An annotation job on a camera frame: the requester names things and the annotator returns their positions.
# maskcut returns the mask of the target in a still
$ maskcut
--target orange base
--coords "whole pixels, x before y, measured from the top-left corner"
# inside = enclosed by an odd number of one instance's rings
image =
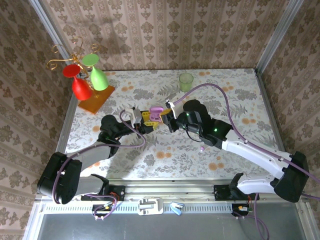
[[[81,101],[78,106],[90,113],[96,114],[114,90],[115,87],[110,85],[103,91],[94,90],[95,94],[88,100]]]

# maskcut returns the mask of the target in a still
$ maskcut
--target clear plastic cup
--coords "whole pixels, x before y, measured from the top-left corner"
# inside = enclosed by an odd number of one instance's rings
[[[186,93],[191,90],[194,76],[190,73],[184,72],[179,76],[180,91]]]

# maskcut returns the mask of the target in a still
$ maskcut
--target gray floor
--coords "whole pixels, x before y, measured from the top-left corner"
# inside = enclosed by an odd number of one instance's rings
[[[261,204],[258,217],[267,225],[270,240],[306,239],[297,209],[291,203]],[[95,221],[89,214],[44,216],[39,240],[260,240],[253,219],[230,214],[112,214]]]

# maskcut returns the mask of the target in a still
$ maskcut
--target wall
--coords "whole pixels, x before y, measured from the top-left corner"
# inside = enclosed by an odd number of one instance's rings
[[[104,70],[255,68],[288,0],[44,0],[70,49]]]
[[[320,178],[320,1],[304,1],[262,78],[286,150],[304,153]],[[305,191],[320,196],[313,180]],[[320,202],[311,203],[320,226]]]
[[[22,239],[55,151],[70,80],[46,69],[53,45],[28,1],[0,3],[0,239]]]

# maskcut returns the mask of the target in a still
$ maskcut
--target floral tablecloth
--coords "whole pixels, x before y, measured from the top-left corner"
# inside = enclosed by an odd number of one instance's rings
[[[107,72],[115,92],[96,115],[77,107],[66,152],[74,152],[94,143],[100,132],[101,119],[107,114],[115,115],[120,121],[119,113],[124,108],[148,110],[151,106],[165,107],[168,96],[176,94],[174,99],[181,97],[183,92],[179,91],[178,77],[185,72],[193,75],[193,87],[203,83],[221,86],[228,96],[231,114],[240,132],[250,139],[277,148],[253,69],[195,69]],[[212,117],[229,122],[225,100],[217,89],[201,87],[186,100],[191,99],[203,103]],[[121,148],[115,156],[87,168],[82,176],[95,173],[109,179],[232,179],[236,173],[265,172],[238,155],[192,141],[183,130],[170,133],[163,123],[145,137],[147,143],[143,147]],[[121,143],[126,145],[140,142],[136,134],[121,139]],[[200,151],[202,146],[205,147],[203,152]]]

